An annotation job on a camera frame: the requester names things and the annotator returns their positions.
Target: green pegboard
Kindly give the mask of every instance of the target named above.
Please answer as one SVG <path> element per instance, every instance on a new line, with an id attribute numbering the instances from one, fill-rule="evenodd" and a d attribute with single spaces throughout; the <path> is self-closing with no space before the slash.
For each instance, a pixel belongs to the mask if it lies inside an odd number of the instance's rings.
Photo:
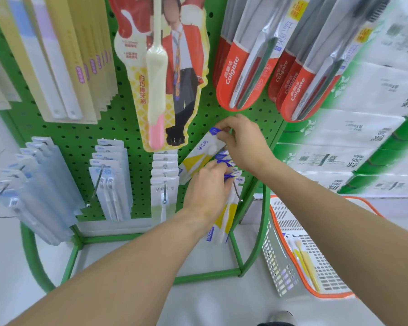
<path id="1" fill-rule="evenodd" d="M 218 104 L 215 87 L 211 83 L 226 3 L 227 0 L 205 0 L 207 33 L 211 45 L 209 57 L 210 73 L 207 75 L 209 84 L 202 91 L 197 116 L 189 126 L 189 145 L 179 149 L 179 162 L 188 155 L 210 127 L 224 117 L 234 115 L 234 113 L 226 111 Z M 118 24 L 107 0 L 106 4 L 111 41 L 113 43 Z M 102 119 L 97 125 L 44 122 L 1 30 L 0 62 L 5 67 L 23 100 L 22 103 L 11 102 L 11 110 L 0 111 L 2 118 L 5 120 L 16 141 L 21 146 L 24 146 L 24 142 L 30 142 L 32 136 L 52 137 L 55 144 L 62 151 L 85 201 L 89 199 L 93 191 L 88 167 L 91 154 L 95 152 L 94 146 L 97 144 L 97 139 L 116 138 L 124 141 L 125 147 L 128 150 L 130 179 L 133 188 L 134 203 L 131 217 L 151 217 L 150 177 L 152 153 L 148 153 L 143 149 L 126 69 L 116 55 L 114 55 L 114 63 L 119 93 L 114 97 L 110 106 L 108 106 L 108 111 L 101 113 Z M 267 143 L 271 144 L 282 123 L 282 118 L 275 104 L 268 100 L 266 92 L 267 87 L 265 87 L 259 100 L 251 108 L 242 113 L 260 126 Z M 244 175 L 246 182 L 242 197 L 248 191 L 253 178 L 249 173 L 245 172 Z M 177 202 L 178 209 L 183 205 L 185 192 L 186 186 L 180 186 Z M 79 221 L 105 219 L 98 201 L 93 201 L 91 207 L 84 209 L 83 215 L 77 218 Z"/>

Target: white shopping basket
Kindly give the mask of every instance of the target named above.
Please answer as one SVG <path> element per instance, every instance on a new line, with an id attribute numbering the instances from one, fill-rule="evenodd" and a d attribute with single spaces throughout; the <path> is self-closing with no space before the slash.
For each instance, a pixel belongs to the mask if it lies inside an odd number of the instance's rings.
<path id="1" fill-rule="evenodd" d="M 366 200 L 358 197 L 345 198 L 382 217 Z M 277 196 L 271 196 L 270 209 L 271 219 L 267 225 L 263 253 L 279 296 L 287 299 L 309 293 L 321 299 L 342 299 L 353 296 L 354 293 L 340 279 L 304 228 Z M 317 292 L 311 286 L 311 281 L 304 276 L 305 270 L 299 266 L 285 236 L 302 242 L 316 270 L 320 292 Z"/>

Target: person in red jacket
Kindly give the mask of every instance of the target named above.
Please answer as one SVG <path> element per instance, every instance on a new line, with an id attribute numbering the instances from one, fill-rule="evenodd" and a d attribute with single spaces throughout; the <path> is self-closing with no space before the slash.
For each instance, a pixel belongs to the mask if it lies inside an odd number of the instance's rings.
<path id="1" fill-rule="evenodd" d="M 199 28 L 181 23 L 180 0 L 162 0 L 162 11 L 171 27 L 162 44 L 169 60 L 166 93 L 173 95 L 175 110 L 175 126 L 166 128 L 167 143 L 179 146 L 185 142 L 185 125 L 194 113 L 198 86 L 203 83 L 204 51 Z"/>

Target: person's left hand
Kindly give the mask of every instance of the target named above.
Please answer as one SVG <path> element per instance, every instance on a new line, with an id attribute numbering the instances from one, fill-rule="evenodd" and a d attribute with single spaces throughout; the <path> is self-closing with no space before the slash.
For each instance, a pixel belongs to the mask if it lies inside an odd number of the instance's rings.
<path id="1" fill-rule="evenodd" d="M 195 218 L 205 235 L 218 219 L 230 195 L 234 179 L 224 182 L 228 171 L 226 163 L 213 160 L 206 164 L 190 181 L 183 209 L 190 218 Z"/>

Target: tie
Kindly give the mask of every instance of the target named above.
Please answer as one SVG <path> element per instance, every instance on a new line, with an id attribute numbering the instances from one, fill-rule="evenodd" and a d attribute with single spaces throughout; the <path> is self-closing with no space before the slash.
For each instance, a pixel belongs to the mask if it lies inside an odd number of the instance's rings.
<path id="1" fill-rule="evenodd" d="M 181 80 L 181 73 L 180 73 L 180 39 L 183 35 L 183 31 L 180 32 L 178 35 L 178 40 L 172 35 L 172 40 L 174 41 L 175 45 L 177 46 L 177 52 L 175 53 L 175 65 L 174 65 L 174 86 L 175 86 L 175 100 L 178 101 L 180 99 L 180 80 Z"/>

